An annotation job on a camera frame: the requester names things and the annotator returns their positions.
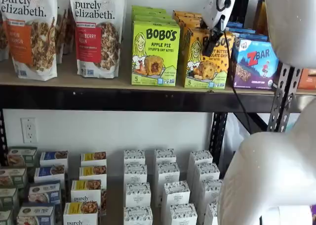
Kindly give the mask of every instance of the purely elizabeth granola bag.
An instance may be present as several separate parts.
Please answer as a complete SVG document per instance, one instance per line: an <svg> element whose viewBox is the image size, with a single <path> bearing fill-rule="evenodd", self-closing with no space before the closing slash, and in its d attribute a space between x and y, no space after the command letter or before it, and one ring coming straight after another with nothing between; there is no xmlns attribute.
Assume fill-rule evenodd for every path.
<svg viewBox="0 0 316 225"><path fill-rule="evenodd" d="M0 10L18 77L57 77L57 0L0 0Z"/></svg>
<svg viewBox="0 0 316 225"><path fill-rule="evenodd" d="M117 77L125 0L70 0L70 3L76 22L78 74Z"/></svg>

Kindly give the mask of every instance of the packaging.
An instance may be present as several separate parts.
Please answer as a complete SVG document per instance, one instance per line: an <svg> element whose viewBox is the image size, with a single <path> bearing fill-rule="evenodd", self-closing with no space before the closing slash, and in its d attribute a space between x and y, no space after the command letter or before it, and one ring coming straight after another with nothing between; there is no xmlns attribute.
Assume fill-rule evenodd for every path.
<svg viewBox="0 0 316 225"><path fill-rule="evenodd" d="M213 157L208 150L190 152L188 172L187 172L187 182L191 190L193 189L195 166L201 163L212 163L212 162L213 162Z"/></svg>
<svg viewBox="0 0 316 225"><path fill-rule="evenodd" d="M151 192L149 183L127 184L125 189L125 207L150 206Z"/></svg>
<svg viewBox="0 0 316 225"><path fill-rule="evenodd" d="M171 182L163 185L161 221L167 224L166 217L171 205L188 204L190 189L186 181Z"/></svg>
<svg viewBox="0 0 316 225"><path fill-rule="evenodd" d="M272 89L278 58L271 43L237 38L232 59L235 88Z"/></svg>
<svg viewBox="0 0 316 225"><path fill-rule="evenodd" d="M203 180L218 180L219 174L219 169L215 163L202 163L196 165L191 193L192 201L195 206L198 205L201 182Z"/></svg>
<svg viewBox="0 0 316 225"><path fill-rule="evenodd" d="M57 77L57 0L1 0L0 8L18 77L40 81Z"/></svg>
<svg viewBox="0 0 316 225"><path fill-rule="evenodd" d="M34 182L59 181L61 189L65 189L64 166L39 167L35 170Z"/></svg>
<svg viewBox="0 0 316 225"><path fill-rule="evenodd" d="M123 225L152 225L153 213L150 207L124 208Z"/></svg>
<svg viewBox="0 0 316 225"><path fill-rule="evenodd" d="M68 151L42 152L39 165L41 167L64 166L65 172L68 172Z"/></svg>
<svg viewBox="0 0 316 225"><path fill-rule="evenodd" d="M21 189L24 188L26 184L26 168L0 168L0 186L16 186L18 189Z"/></svg>
<svg viewBox="0 0 316 225"><path fill-rule="evenodd" d="M226 33L232 54L235 37ZM228 72L228 53L225 36L221 36L210 57L203 56L204 42L209 30L189 28L183 38L184 69L182 78L186 88L224 89Z"/></svg>
<svg viewBox="0 0 316 225"><path fill-rule="evenodd" d="M11 167L36 166L36 147L10 147L8 164Z"/></svg>
<svg viewBox="0 0 316 225"><path fill-rule="evenodd" d="M23 204L17 225L55 225L55 209L52 204Z"/></svg>
<svg viewBox="0 0 316 225"><path fill-rule="evenodd" d="M76 22L78 74L114 78L119 74L125 0L70 0Z"/></svg>
<svg viewBox="0 0 316 225"><path fill-rule="evenodd" d="M198 222L203 225L206 207L210 203L218 203L222 180L203 180L201 183L199 200L197 204Z"/></svg>
<svg viewBox="0 0 316 225"><path fill-rule="evenodd" d="M157 164L154 180L154 200L156 207L161 207L163 185L169 182L178 182L179 177L180 170L177 163L166 162Z"/></svg>
<svg viewBox="0 0 316 225"><path fill-rule="evenodd" d="M107 165L107 153L106 152L95 152L81 154L81 166L92 167L92 166L106 166Z"/></svg>
<svg viewBox="0 0 316 225"><path fill-rule="evenodd" d="M64 210L65 225L98 225L97 202L66 203Z"/></svg>
<svg viewBox="0 0 316 225"><path fill-rule="evenodd" d="M94 167L80 167L79 180L100 180L101 189L107 188L107 167L94 166Z"/></svg>
<svg viewBox="0 0 316 225"><path fill-rule="evenodd" d="M197 219L193 204L171 205L166 225L196 225Z"/></svg>
<svg viewBox="0 0 316 225"><path fill-rule="evenodd" d="M145 151L124 150L124 165L127 163L145 164Z"/></svg>

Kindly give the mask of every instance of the white carton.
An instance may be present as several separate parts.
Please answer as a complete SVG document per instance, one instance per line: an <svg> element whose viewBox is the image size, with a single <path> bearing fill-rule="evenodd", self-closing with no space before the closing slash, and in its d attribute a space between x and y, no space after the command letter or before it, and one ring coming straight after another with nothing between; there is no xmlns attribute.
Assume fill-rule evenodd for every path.
<svg viewBox="0 0 316 225"><path fill-rule="evenodd" d="M160 163L155 172L155 206L160 207L162 202L163 185L179 181L180 170L176 162Z"/></svg>
<svg viewBox="0 0 316 225"><path fill-rule="evenodd" d="M81 166L93 167L93 166L106 166L107 165L107 153L95 152L81 154Z"/></svg>
<svg viewBox="0 0 316 225"><path fill-rule="evenodd" d="M170 210L170 205L188 204L190 189L186 181L171 182L163 185L161 221L166 224L165 218Z"/></svg>
<svg viewBox="0 0 316 225"><path fill-rule="evenodd" d="M213 157L211 153L207 150L200 150L200 151L190 153L188 172L187 172L187 182L188 182L190 190L192 190L193 188L195 165L198 165L201 163L212 163L212 162L213 162Z"/></svg>
<svg viewBox="0 0 316 225"><path fill-rule="evenodd" d="M149 183L127 184L125 189L125 207L150 206L151 192Z"/></svg>
<svg viewBox="0 0 316 225"><path fill-rule="evenodd" d="M193 204L171 205L166 225L196 225L197 219Z"/></svg>
<svg viewBox="0 0 316 225"><path fill-rule="evenodd" d="M39 159L41 167L64 166L68 172L68 151L42 152Z"/></svg>
<svg viewBox="0 0 316 225"><path fill-rule="evenodd" d="M202 163L196 165L193 190L191 193L191 199L195 206L198 205L201 182L203 180L218 180L219 174L220 172L215 163Z"/></svg>
<svg viewBox="0 0 316 225"><path fill-rule="evenodd" d="M153 213L150 207L124 208L123 225L152 225Z"/></svg>
<svg viewBox="0 0 316 225"><path fill-rule="evenodd" d="M222 180L202 181L197 204L198 222L200 225L204 223L207 205L210 203L218 203L222 183Z"/></svg>

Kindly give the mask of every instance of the black cable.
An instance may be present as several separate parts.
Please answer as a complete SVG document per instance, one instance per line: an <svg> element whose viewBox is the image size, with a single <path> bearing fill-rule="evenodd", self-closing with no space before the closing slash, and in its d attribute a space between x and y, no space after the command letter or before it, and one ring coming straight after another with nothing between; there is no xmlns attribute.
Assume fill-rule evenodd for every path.
<svg viewBox="0 0 316 225"><path fill-rule="evenodd" d="M230 53L229 53L229 45L228 45L228 40L227 40L227 36L226 36L226 31L224 31L224 36L225 36L225 41L226 41L226 46L227 46L228 68L230 69L230 71L232 71L232 59L231 59L231 55L230 55ZM240 98L239 98L239 96L238 96L238 94L237 94L237 92L236 92L236 90L235 90L234 82L233 82L232 78L230 78L230 80L231 80L233 92L234 92L234 94L235 94L235 96L236 96L236 98L237 98L237 100L238 100L240 106L242 107L242 110L243 110L245 116L246 116L246 120L247 120L247 124L248 124L248 128L249 128L248 131L249 131L250 134L252 134L252 130L251 130L251 127L250 127L249 116L248 116L248 114L247 114L246 108L244 107L242 101L240 100Z"/></svg>

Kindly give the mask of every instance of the snack box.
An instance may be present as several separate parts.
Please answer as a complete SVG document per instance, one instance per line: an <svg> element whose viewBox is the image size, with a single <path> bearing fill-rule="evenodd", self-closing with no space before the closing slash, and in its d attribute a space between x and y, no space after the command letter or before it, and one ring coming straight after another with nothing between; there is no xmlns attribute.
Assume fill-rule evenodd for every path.
<svg viewBox="0 0 316 225"><path fill-rule="evenodd" d="M152 225L153 213L150 206L148 207L125 207L124 208L124 225Z"/></svg>
<svg viewBox="0 0 316 225"><path fill-rule="evenodd" d="M124 165L127 163L145 164L144 150L124 150Z"/></svg>
<svg viewBox="0 0 316 225"><path fill-rule="evenodd" d="M272 89L278 58L270 42L237 38L232 60L235 88Z"/></svg>
<svg viewBox="0 0 316 225"><path fill-rule="evenodd" d="M65 225L98 225L98 204L95 201L66 203Z"/></svg>
<svg viewBox="0 0 316 225"><path fill-rule="evenodd" d="M64 166L68 172L68 151L42 152L39 165L41 167Z"/></svg>
<svg viewBox="0 0 316 225"><path fill-rule="evenodd" d="M190 189L186 181L171 182L163 185L161 221L165 220L171 205L188 204L190 198Z"/></svg>
<svg viewBox="0 0 316 225"><path fill-rule="evenodd" d="M195 206L198 205L201 182L203 180L218 180L219 169L215 163L202 163L195 166L193 189L191 193L192 201Z"/></svg>
<svg viewBox="0 0 316 225"><path fill-rule="evenodd" d="M134 21L132 85L175 86L179 40L176 24Z"/></svg>
<svg viewBox="0 0 316 225"><path fill-rule="evenodd" d="M166 225L196 225L197 219L193 204L171 205Z"/></svg>
<svg viewBox="0 0 316 225"><path fill-rule="evenodd" d="M163 185L169 182L179 181L180 170L176 162L157 164L155 172L154 199L155 206L161 207Z"/></svg>
<svg viewBox="0 0 316 225"><path fill-rule="evenodd" d="M219 192L221 190L222 183L222 180L202 181L197 204L197 219L200 225L204 223L207 205L210 203L218 203Z"/></svg>
<svg viewBox="0 0 316 225"><path fill-rule="evenodd" d="M8 164L11 167L36 166L36 147L10 147L7 155Z"/></svg>
<svg viewBox="0 0 316 225"><path fill-rule="evenodd" d="M0 186L24 188L27 184L26 168L1 167Z"/></svg>
<svg viewBox="0 0 316 225"><path fill-rule="evenodd" d="M230 54L235 37L226 33ZM224 89L228 72L228 53L224 35L217 42L210 57L203 56L204 42L209 30L189 28L183 39L184 65L182 77L185 88Z"/></svg>
<svg viewBox="0 0 316 225"><path fill-rule="evenodd" d="M26 203L16 218L18 225L55 225L55 207L52 204Z"/></svg>
<svg viewBox="0 0 316 225"><path fill-rule="evenodd" d="M79 180L100 180L101 189L107 188L107 167L94 166L94 167L80 167Z"/></svg>
<svg viewBox="0 0 316 225"><path fill-rule="evenodd" d="M149 183L127 184L125 189L125 207L150 206L151 192Z"/></svg>
<svg viewBox="0 0 316 225"><path fill-rule="evenodd" d="M107 165L107 153L95 152L95 153L83 153L81 154L81 166L106 166Z"/></svg>
<svg viewBox="0 0 316 225"><path fill-rule="evenodd" d="M193 188L195 166L201 163L212 163L212 162L213 162L213 157L208 150L199 150L196 152L190 152L188 172L187 172L187 182L191 190Z"/></svg>
<svg viewBox="0 0 316 225"><path fill-rule="evenodd" d="M50 166L35 169L34 182L60 181L61 189L65 189L65 167Z"/></svg>

